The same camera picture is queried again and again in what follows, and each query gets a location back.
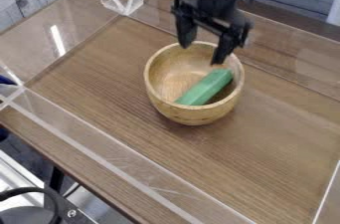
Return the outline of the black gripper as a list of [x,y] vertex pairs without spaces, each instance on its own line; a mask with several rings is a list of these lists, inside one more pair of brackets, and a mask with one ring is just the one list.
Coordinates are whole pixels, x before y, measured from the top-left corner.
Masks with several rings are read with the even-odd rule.
[[184,49],[195,40],[199,27],[219,37],[211,63],[221,65],[233,49],[244,47],[248,33],[253,28],[252,21],[235,6],[220,15],[204,11],[197,6],[197,0],[173,0],[171,12],[175,17],[177,41]]

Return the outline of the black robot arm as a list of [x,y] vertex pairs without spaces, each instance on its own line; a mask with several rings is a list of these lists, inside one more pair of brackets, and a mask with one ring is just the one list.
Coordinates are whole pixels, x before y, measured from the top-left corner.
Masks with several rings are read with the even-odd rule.
[[173,0],[171,12],[177,41],[184,49],[195,41],[199,27],[217,36],[211,64],[221,65],[232,51],[244,47],[253,28],[237,9],[236,0]]

